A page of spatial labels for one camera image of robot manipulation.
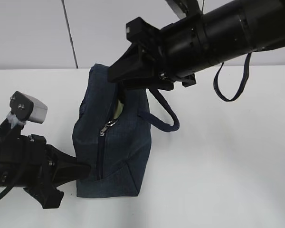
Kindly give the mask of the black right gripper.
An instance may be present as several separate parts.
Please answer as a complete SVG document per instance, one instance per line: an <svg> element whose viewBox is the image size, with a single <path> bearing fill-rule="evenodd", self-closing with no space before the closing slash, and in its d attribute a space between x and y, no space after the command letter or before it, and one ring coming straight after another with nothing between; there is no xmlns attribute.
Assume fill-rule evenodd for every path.
<svg viewBox="0 0 285 228"><path fill-rule="evenodd" d="M196 84L193 73L180 78L168 64L160 30L137 17L126 24L126 38L132 44L108 69L108 81L125 81L130 89L157 88L171 91L175 82L183 87Z"/></svg>

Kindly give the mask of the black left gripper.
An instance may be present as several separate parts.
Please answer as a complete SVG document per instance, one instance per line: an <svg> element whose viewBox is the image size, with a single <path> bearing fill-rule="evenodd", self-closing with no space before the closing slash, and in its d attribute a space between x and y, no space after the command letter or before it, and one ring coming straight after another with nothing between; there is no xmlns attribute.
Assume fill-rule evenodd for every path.
<svg viewBox="0 0 285 228"><path fill-rule="evenodd" d="M56 187L86 179L91 167L47 144L43 136L22 135L23 128L20 125L11 128L7 119L0 124L0 187L11 185L23 168L14 186L24 187L43 209L58 209L64 193ZM47 165L51 184L35 186L43 175L42 164Z"/></svg>

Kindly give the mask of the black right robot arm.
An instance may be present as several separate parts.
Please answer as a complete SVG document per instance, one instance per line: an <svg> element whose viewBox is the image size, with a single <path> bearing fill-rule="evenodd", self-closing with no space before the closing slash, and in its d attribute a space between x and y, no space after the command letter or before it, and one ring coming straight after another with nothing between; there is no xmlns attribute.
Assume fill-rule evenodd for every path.
<svg viewBox="0 0 285 228"><path fill-rule="evenodd" d="M127 89L170 91L195 74L239 56L285 47L285 0L233 0L208 13L197 3L158 29L140 17L126 24L131 45L109 67L108 81Z"/></svg>

